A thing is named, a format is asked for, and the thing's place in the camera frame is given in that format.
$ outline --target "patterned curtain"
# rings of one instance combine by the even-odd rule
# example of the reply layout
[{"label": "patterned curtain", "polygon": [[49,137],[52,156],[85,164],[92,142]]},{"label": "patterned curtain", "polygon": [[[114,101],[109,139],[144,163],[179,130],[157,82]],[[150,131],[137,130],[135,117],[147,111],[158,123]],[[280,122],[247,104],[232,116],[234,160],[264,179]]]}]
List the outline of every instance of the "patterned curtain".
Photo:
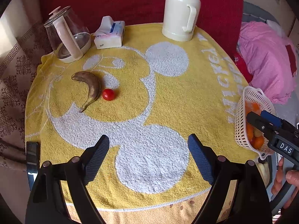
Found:
[{"label": "patterned curtain", "polygon": [[39,1],[11,0],[0,18],[0,38],[0,172],[26,171],[27,94],[41,56],[51,52]]}]

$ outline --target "kettle lid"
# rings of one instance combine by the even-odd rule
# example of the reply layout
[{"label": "kettle lid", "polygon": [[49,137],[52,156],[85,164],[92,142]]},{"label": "kettle lid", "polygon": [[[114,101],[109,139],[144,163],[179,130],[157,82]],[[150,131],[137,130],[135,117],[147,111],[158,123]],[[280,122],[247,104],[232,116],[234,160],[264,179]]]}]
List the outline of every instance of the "kettle lid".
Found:
[{"label": "kettle lid", "polygon": [[61,6],[55,8],[52,12],[49,13],[50,18],[44,23],[45,27],[50,26],[56,19],[58,19],[59,17],[61,17],[62,15],[64,15],[65,13],[68,13],[68,11],[70,10],[71,6],[67,6],[65,8],[60,9]]}]

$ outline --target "glass kettle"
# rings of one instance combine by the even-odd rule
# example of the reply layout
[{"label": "glass kettle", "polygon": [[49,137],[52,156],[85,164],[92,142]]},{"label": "glass kettle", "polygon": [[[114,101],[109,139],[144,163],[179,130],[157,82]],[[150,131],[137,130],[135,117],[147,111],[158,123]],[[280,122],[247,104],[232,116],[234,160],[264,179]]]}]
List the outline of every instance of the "glass kettle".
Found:
[{"label": "glass kettle", "polygon": [[79,60],[91,46],[88,29],[71,6],[58,7],[51,14],[44,26],[55,55],[65,63]]}]

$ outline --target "kettle handle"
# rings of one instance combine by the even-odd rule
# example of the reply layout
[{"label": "kettle handle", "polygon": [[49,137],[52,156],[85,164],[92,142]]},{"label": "kettle handle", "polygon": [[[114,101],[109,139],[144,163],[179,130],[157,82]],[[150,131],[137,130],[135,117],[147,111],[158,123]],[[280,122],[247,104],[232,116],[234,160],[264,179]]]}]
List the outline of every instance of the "kettle handle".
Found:
[{"label": "kettle handle", "polygon": [[64,17],[61,16],[60,18],[56,19],[53,24],[57,30],[59,38],[67,48],[68,52],[70,52],[74,60],[80,59],[83,56],[83,53],[80,50],[77,42],[75,41],[75,38],[72,35]]},{"label": "kettle handle", "polygon": [[185,32],[190,33],[193,29],[193,24],[194,24],[195,17],[196,17],[196,8],[191,5],[187,5],[187,7],[190,8],[190,15],[189,15],[189,19],[187,22],[187,27],[183,27],[183,30]]}]

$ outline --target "human hand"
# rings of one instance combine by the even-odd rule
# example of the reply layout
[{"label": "human hand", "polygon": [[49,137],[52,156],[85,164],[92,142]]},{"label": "human hand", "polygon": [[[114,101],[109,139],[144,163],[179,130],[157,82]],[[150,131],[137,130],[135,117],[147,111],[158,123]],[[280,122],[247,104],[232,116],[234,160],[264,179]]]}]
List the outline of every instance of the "human hand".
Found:
[{"label": "human hand", "polygon": [[[271,189],[271,192],[274,195],[276,195],[282,188],[283,160],[284,160],[284,158],[282,158],[278,163],[278,170],[277,170],[277,173],[276,173],[276,177],[275,177],[275,180],[274,180],[273,187]],[[286,180],[289,184],[295,185],[297,188],[293,192],[291,198],[284,204],[284,206],[283,206],[284,209],[288,208],[291,205],[293,199],[295,198],[295,196],[298,192],[298,189],[299,189],[299,171],[297,171],[297,170],[288,171],[287,174],[286,174]]]}]

